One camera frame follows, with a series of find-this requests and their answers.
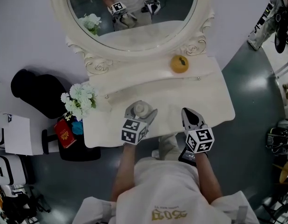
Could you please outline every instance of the ornate mirror frame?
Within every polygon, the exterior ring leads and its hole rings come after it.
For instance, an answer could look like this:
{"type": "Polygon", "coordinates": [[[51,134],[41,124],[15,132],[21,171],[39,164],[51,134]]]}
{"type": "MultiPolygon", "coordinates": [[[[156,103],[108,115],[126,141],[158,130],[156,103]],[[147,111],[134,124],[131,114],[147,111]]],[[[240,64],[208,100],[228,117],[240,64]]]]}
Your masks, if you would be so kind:
{"type": "Polygon", "coordinates": [[[86,66],[94,64],[96,74],[105,73],[108,70],[106,67],[114,62],[144,62],[155,60],[169,53],[188,56],[200,54],[206,47],[204,29],[210,27],[211,19],[214,18],[211,10],[212,0],[197,0],[194,12],[187,24],[171,40],[153,49],[123,51],[105,46],[90,37],[76,22],[68,0],[50,1],[56,18],[68,36],[67,45],[72,47],[75,53],[82,54],[86,66]]]}

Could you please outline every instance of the white vanity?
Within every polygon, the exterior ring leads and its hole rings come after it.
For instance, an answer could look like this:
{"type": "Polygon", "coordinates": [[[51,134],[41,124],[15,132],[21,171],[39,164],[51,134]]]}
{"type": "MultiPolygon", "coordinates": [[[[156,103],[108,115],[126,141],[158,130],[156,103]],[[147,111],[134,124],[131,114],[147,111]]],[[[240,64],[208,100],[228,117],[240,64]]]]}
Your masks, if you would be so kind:
{"type": "Polygon", "coordinates": [[[205,31],[214,18],[212,0],[193,0],[183,21],[101,36],[78,23],[69,1],[51,0],[51,4],[68,36],[67,45],[83,58],[97,91],[97,108],[83,120],[87,147],[122,145],[125,109],[137,100],[158,109],[146,138],[183,131],[184,107],[200,113],[210,127],[234,119],[222,72],[216,59],[206,54],[205,31]],[[171,69],[174,55],[188,59],[186,72],[177,74],[171,69]]]}

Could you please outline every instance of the oval mirror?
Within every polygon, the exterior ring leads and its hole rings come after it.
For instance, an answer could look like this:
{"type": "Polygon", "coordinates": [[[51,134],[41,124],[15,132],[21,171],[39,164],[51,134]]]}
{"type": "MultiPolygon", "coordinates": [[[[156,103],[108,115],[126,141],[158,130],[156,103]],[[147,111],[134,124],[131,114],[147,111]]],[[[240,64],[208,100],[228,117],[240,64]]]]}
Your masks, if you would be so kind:
{"type": "Polygon", "coordinates": [[[67,0],[84,32],[123,51],[154,49],[171,40],[193,15],[197,0],[67,0]]]}

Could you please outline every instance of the flower bouquet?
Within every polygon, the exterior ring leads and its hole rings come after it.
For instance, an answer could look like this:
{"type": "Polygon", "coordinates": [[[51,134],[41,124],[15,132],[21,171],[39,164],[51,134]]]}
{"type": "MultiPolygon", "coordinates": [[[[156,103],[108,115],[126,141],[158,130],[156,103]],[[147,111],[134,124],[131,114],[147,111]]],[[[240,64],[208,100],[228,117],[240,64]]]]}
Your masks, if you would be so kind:
{"type": "Polygon", "coordinates": [[[67,112],[64,114],[66,120],[72,116],[80,121],[89,115],[91,109],[96,108],[94,88],[88,83],[74,84],[70,92],[61,95],[61,101],[65,103],[67,112]]]}
{"type": "Polygon", "coordinates": [[[89,16],[85,14],[84,17],[79,18],[78,21],[94,35],[97,35],[100,29],[99,24],[102,22],[100,17],[97,17],[94,13],[89,16]]]}

